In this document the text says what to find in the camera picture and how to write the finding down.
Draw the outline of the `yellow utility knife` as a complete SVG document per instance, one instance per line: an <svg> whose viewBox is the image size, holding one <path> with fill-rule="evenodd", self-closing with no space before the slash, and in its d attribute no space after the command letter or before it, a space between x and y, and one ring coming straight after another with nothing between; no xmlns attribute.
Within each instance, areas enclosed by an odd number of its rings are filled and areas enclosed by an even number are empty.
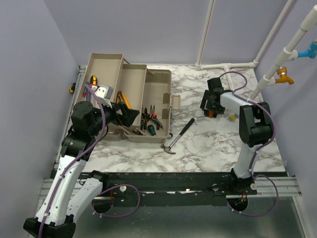
<svg viewBox="0 0 317 238"><path fill-rule="evenodd" d="M116 101L115 102L117 103L118 101L126 101L126 102L128 102L127 97L125 96L125 94L122 91L118 91L117 92Z"/></svg>

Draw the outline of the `orange screwdriver bit set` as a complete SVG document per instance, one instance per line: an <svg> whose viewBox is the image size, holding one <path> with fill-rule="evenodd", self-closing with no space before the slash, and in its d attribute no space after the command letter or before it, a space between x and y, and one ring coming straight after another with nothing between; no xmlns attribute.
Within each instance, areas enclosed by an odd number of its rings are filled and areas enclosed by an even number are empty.
<svg viewBox="0 0 317 238"><path fill-rule="evenodd" d="M208 116L209 118L216 118L217 113L215 113L215 112L212 111L212 110L209 110L207 116Z"/></svg>

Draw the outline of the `beige plastic tool box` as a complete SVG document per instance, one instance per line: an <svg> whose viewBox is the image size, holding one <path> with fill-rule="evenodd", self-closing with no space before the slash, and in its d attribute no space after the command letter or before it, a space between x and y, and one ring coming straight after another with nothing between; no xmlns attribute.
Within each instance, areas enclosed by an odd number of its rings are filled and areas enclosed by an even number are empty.
<svg viewBox="0 0 317 238"><path fill-rule="evenodd" d="M97 77L99 85L105 84L114 88L111 102L115 103L117 92L122 91L131 108L140 111L132 126L110 124L107 140L116 140L121 136L131 142L165 143L171 125L172 110L180 109L181 104L180 96L171 92L170 70L148 69L145 64L129 64L125 62L122 54L92 53L83 81L88 82L92 75ZM155 123L151 119L148 121L148 124L155 127L156 136L151 136L147 129L140 129L142 109L146 107L150 112L150 105L155 105L155 113L163 126L163 129L157 130ZM132 130L135 128L139 128L143 135L134 134Z"/></svg>

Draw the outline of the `orange black pliers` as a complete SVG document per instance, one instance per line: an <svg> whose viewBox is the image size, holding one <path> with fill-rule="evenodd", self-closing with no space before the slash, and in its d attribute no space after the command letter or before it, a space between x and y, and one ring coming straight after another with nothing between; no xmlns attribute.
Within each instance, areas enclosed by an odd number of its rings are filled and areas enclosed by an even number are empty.
<svg viewBox="0 0 317 238"><path fill-rule="evenodd" d="M157 114L155 113L155 105L150 105L150 119L155 123L157 130L163 129L162 123L160 122Z"/></svg>

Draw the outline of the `green handle screwdriver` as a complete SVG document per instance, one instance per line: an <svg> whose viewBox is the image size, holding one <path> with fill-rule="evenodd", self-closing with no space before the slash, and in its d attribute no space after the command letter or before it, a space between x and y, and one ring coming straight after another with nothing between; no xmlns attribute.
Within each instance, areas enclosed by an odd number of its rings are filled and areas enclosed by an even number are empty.
<svg viewBox="0 0 317 238"><path fill-rule="evenodd" d="M155 127L152 124L148 125L147 129L151 136L156 136Z"/></svg>

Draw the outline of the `black yellow screwdriver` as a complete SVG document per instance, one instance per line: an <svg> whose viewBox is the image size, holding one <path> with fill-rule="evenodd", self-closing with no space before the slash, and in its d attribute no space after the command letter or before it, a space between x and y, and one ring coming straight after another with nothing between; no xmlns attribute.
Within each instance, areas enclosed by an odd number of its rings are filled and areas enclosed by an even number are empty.
<svg viewBox="0 0 317 238"><path fill-rule="evenodd" d="M97 77L96 77L95 75L92 75L92 76L91 76L91 78L90 78L90 84L97 86L98 80L97 80Z"/></svg>

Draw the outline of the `red blue handle screwdriver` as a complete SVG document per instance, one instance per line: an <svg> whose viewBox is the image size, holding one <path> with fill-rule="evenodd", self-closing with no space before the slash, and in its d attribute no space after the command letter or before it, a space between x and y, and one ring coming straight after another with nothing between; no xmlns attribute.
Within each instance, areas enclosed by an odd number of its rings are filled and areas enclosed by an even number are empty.
<svg viewBox="0 0 317 238"><path fill-rule="evenodd" d="M84 88L83 97L85 97L86 101L88 101L88 102L91 101L91 93L87 89L87 87Z"/></svg>

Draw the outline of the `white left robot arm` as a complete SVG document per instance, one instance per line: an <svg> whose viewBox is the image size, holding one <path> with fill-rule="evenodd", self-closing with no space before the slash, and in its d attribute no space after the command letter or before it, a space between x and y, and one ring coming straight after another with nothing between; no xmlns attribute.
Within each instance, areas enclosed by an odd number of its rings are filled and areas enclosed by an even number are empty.
<svg viewBox="0 0 317 238"><path fill-rule="evenodd" d="M90 154L110 123L130 127L139 115L123 102L93 107L89 101L75 104L71 115L72 127L62 142L60 162L41 208L25 220L23 228L35 238L71 238L76 223L97 195L109 192L110 184L98 173L90 176L73 195L77 180Z"/></svg>

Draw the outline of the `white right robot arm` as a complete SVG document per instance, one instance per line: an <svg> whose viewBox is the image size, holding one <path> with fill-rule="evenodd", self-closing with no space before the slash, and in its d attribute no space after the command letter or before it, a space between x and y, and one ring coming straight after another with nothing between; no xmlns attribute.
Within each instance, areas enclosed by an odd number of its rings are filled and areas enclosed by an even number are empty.
<svg viewBox="0 0 317 238"><path fill-rule="evenodd" d="M238 115L239 136L242 147L238 161L231 171L233 179L228 181L228 189L239 194L246 188L245 179L252 178L254 165L263 147L272 142L274 125L269 104L255 103L240 98L231 90L225 90L219 77L207 81L200 108L204 116L215 118L230 110Z"/></svg>

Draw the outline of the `yellow plastic faucet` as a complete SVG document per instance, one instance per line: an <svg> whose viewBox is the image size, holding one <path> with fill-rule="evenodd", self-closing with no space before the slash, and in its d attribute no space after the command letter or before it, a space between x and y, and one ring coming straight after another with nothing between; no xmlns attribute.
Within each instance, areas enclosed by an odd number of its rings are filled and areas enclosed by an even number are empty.
<svg viewBox="0 0 317 238"><path fill-rule="evenodd" d="M289 85L294 84L294 81L292 78L290 78L287 73L287 68L286 67L279 67L276 71L277 75L279 78L275 80L275 83L288 83Z"/></svg>

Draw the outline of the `blue plastic faucet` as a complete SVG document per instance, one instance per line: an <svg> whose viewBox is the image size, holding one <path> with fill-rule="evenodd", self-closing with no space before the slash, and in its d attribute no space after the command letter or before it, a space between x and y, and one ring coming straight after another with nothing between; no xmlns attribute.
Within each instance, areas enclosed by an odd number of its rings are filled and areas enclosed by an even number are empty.
<svg viewBox="0 0 317 238"><path fill-rule="evenodd" d="M305 51L298 52L297 58L305 58L308 57L310 59L314 59L317 56L317 40L311 42L309 48Z"/></svg>

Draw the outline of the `black yellow tool on rail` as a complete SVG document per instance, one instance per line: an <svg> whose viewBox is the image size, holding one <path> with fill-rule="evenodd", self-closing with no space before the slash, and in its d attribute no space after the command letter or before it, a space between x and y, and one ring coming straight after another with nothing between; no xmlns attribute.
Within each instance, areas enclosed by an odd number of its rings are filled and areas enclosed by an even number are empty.
<svg viewBox="0 0 317 238"><path fill-rule="evenodd" d="M72 83L72 85L69 87L69 93L73 94L74 91L75 91L75 89L76 89L76 83L74 82L74 83Z"/></svg>

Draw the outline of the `black metal base frame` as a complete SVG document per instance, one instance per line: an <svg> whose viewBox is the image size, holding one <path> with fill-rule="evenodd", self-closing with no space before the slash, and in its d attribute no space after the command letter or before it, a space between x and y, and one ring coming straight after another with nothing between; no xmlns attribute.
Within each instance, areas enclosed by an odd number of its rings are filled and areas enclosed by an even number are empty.
<svg viewBox="0 0 317 238"><path fill-rule="evenodd" d="M68 205L77 180L85 179L75 203L140 206L226 206L246 210L252 198L281 198L301 195L295 177L285 172L255 174L234 179L229 172L209 173L104 173L69 172L54 196Z"/></svg>

